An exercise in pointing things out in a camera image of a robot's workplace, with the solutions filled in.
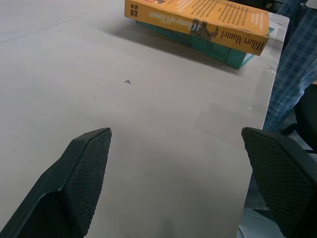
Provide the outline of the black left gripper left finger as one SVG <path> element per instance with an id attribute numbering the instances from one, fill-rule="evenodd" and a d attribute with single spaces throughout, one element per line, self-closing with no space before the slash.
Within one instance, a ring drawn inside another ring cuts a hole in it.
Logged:
<path id="1" fill-rule="evenodd" d="M 36 181 L 2 229 L 2 238 L 83 238 L 103 187 L 112 132 L 73 139 Z"/>

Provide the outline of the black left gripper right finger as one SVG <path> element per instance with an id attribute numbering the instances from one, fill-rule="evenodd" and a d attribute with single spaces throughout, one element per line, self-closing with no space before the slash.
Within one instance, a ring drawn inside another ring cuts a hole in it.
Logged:
<path id="1" fill-rule="evenodd" d="M 317 163 L 293 139 L 245 127 L 244 140 L 259 191 L 286 238 L 317 236 Z"/>

